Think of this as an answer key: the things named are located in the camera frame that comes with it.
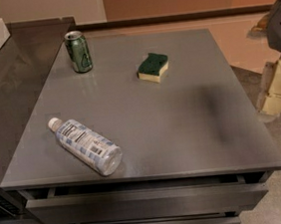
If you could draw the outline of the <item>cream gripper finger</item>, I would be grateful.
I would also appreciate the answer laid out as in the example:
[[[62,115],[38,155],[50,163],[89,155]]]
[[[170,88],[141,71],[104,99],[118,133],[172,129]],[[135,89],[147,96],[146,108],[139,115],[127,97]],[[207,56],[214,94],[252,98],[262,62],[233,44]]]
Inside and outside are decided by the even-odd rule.
[[[262,73],[256,109],[263,116],[278,116],[281,114],[281,59],[266,62]]]

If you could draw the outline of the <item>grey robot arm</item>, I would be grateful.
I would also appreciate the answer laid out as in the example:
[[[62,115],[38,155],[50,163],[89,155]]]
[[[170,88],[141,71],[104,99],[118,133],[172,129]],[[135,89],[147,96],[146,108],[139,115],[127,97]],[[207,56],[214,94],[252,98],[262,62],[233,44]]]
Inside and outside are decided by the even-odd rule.
[[[281,0],[276,0],[251,31],[264,32],[269,48],[281,53]],[[256,110],[259,119],[271,122],[281,114],[281,56],[276,62],[266,62],[262,73]]]

